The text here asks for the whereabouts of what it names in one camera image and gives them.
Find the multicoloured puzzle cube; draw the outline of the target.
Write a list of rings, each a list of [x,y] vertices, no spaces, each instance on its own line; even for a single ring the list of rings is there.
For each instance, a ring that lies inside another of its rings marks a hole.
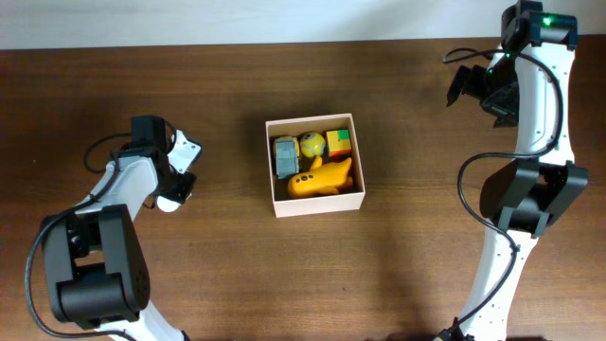
[[[351,139],[348,129],[326,131],[327,148],[330,159],[351,155]]]

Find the yellow one-eyed ball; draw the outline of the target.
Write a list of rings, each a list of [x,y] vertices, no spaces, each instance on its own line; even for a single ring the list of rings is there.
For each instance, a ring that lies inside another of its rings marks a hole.
[[[318,132],[307,132],[303,134],[299,142],[300,151],[305,157],[315,158],[322,156],[326,148],[325,138]]]

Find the orange rubber animal toy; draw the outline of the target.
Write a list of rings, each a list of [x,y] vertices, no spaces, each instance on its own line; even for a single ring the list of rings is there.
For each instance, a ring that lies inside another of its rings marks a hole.
[[[349,175],[351,166],[351,157],[340,162],[324,163],[321,156],[316,156],[308,171],[289,180],[289,197],[305,199],[319,195],[338,195],[353,186],[353,178]]]

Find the pink cardboard box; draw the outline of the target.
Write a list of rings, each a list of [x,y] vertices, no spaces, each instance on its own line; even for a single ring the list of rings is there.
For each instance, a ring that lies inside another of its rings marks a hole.
[[[353,178],[353,188],[337,195],[290,199],[286,183],[279,180],[276,175],[275,159],[272,153],[273,141],[285,135],[295,136],[311,131],[325,132],[340,129],[347,129],[351,140],[352,167],[350,173]],[[366,193],[365,178],[352,114],[270,120],[265,122],[265,134],[272,203],[277,218],[355,210],[361,207]]]

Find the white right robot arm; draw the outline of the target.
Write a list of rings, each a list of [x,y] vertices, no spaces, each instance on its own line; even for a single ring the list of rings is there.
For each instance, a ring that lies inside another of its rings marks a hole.
[[[512,153],[480,153],[507,164],[484,183],[478,211],[485,240],[470,297],[439,340],[504,340],[508,313],[527,259],[546,229],[582,194],[588,171],[575,164],[568,132],[568,85],[578,46],[578,20],[550,13],[540,1],[519,1],[501,17],[500,44],[461,47],[445,63],[482,56],[486,67],[460,66],[447,93],[478,99],[494,125],[517,130]]]

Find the yellow grey toy truck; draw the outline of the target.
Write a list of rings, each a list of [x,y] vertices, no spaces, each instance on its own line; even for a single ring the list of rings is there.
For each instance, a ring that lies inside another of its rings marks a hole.
[[[299,143],[296,137],[278,137],[274,141],[276,176],[285,179],[299,173],[299,157]]]

